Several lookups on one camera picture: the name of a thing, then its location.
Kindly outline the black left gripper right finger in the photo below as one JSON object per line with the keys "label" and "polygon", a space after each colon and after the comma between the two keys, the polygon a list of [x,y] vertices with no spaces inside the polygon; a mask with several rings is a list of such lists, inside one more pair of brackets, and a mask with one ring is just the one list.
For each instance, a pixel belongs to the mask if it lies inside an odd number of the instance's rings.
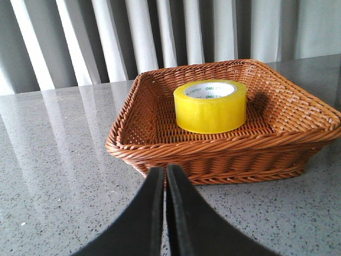
{"label": "black left gripper right finger", "polygon": [[166,218],[172,255],[275,255],[217,214],[179,165],[167,167]]}

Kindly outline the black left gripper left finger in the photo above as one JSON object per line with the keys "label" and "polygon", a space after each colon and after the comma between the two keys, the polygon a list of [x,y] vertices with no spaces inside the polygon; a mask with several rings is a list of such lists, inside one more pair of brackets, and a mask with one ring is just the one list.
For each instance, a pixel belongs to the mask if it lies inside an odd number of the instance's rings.
{"label": "black left gripper left finger", "polygon": [[160,255],[163,200],[164,170],[153,167],[119,218],[74,255]]}

